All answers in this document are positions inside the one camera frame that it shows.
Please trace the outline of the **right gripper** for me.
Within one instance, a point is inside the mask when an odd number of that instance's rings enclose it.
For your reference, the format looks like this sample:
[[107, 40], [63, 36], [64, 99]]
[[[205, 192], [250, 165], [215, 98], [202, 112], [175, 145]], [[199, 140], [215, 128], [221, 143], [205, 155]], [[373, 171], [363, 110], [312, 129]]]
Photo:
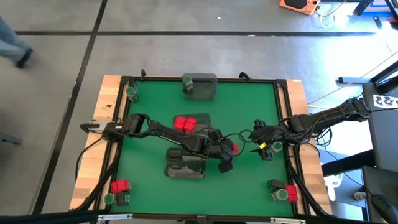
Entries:
[[259, 147], [251, 150], [260, 155], [264, 161], [273, 159], [273, 155], [284, 149], [283, 132], [278, 126], [267, 126], [263, 120], [255, 120], [251, 141]]

